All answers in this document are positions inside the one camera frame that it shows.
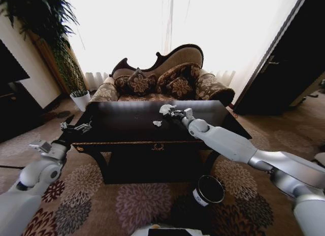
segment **patterned rug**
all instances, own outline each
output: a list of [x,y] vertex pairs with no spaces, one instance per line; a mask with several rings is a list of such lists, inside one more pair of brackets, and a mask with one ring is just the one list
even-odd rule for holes
[[[53,111],[64,110],[76,114],[73,123],[81,115],[70,99]],[[325,95],[320,94],[282,116],[234,116],[258,148],[312,159],[325,142],[324,110]],[[55,139],[63,120],[53,118],[1,143],[0,164],[25,166],[37,159],[39,154],[29,149],[28,143]],[[207,154],[200,155],[205,159]],[[0,168],[0,193],[8,190],[18,175],[19,170]],[[291,199],[272,185],[267,173],[220,157],[211,175],[223,184],[225,199],[201,208],[190,196],[190,183],[104,185],[95,161],[72,149],[62,176],[44,194],[23,235],[130,235],[155,222],[197,228],[210,235],[302,235],[291,211]]]

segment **door handle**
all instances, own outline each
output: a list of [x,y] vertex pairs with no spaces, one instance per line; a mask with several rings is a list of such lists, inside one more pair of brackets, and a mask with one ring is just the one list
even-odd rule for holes
[[264,73],[265,70],[268,68],[269,64],[274,64],[274,65],[279,64],[279,62],[272,62],[272,60],[273,60],[274,57],[275,57],[275,55],[271,55],[269,57],[269,59],[265,62],[263,68],[261,69],[260,73]]

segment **television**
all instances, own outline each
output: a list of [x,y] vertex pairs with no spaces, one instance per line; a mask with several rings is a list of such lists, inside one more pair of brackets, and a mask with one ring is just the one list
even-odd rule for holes
[[29,75],[0,39],[0,83],[11,83],[28,78]]

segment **dark wooden table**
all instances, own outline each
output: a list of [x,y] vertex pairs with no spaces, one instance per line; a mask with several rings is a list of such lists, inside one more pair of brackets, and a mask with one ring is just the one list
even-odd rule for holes
[[[203,168],[208,172],[217,153],[212,152],[202,167],[197,151],[211,149],[193,138],[179,120],[164,119],[159,113],[163,104],[177,105],[177,110],[192,108],[195,118],[251,139],[216,100],[97,102],[77,122],[91,119],[92,129],[74,137],[72,145],[96,160],[106,184],[190,181]],[[162,121],[161,127],[153,121]],[[102,152],[112,152],[109,163]]]

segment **table top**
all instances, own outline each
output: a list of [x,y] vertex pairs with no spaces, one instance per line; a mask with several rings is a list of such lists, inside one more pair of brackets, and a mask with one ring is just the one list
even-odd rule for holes
[[[93,102],[77,124],[92,119],[92,129],[76,136],[73,143],[127,142],[197,142],[179,120],[166,120],[159,113],[164,104],[176,105],[176,110],[193,109],[193,116],[213,126],[221,126],[247,139],[249,133],[217,100],[175,100],[166,102]],[[161,127],[153,121],[162,121]]]

